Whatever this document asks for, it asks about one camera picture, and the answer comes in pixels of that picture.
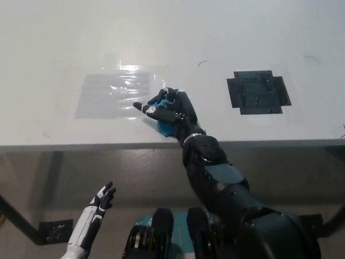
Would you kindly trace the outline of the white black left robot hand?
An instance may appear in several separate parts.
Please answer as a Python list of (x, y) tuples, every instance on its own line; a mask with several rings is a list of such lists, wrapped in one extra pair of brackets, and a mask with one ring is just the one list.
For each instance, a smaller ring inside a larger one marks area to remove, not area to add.
[(69, 244), (81, 247), (84, 250), (90, 250), (94, 239), (102, 224), (106, 210), (112, 206), (111, 201), (114, 198), (116, 188), (109, 182), (103, 186), (92, 198), (91, 202), (83, 210), (77, 224), (72, 232)]

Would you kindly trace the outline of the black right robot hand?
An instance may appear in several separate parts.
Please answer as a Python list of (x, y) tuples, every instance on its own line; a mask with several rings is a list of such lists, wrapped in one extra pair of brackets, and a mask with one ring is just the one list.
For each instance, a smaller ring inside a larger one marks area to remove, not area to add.
[(147, 103), (134, 102), (133, 107), (151, 119), (173, 128), (172, 137), (182, 145), (187, 138), (204, 134), (197, 114), (187, 95), (180, 89), (165, 87)]

